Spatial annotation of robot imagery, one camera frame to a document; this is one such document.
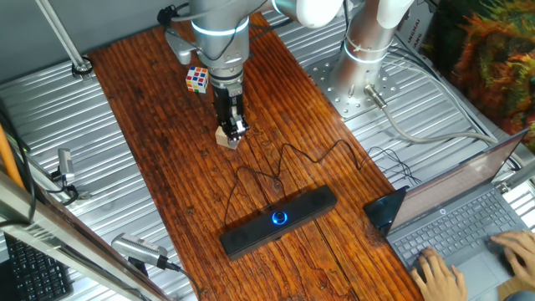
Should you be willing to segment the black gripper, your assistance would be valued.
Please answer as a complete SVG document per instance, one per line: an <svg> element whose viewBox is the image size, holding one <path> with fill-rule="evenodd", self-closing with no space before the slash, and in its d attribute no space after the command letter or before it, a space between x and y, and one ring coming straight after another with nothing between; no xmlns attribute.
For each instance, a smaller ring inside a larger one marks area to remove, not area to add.
<svg viewBox="0 0 535 301"><path fill-rule="evenodd" d="M239 83L212 86L217 122L228 140L240 140L249 130L244 120L243 88Z"/></svg>

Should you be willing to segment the person's left hand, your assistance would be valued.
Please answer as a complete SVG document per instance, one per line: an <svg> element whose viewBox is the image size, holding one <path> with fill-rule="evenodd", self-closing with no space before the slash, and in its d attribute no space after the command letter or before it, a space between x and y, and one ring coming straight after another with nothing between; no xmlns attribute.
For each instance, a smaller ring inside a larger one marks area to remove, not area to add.
<svg viewBox="0 0 535 301"><path fill-rule="evenodd" d="M434 248L423 249L418 262L423 276L416 268L410 275L425 301L467 301L464 274L455 266L448 268Z"/></svg>

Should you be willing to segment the person's right hand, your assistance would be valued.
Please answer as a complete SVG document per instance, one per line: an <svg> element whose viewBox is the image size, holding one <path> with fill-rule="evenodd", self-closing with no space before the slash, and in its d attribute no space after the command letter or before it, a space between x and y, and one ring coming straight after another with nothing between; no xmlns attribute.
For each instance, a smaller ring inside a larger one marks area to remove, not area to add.
<svg viewBox="0 0 535 301"><path fill-rule="evenodd" d="M515 276L534 287L534 234L530 231L502 232L491 240L504 247L504 253Z"/></svg>

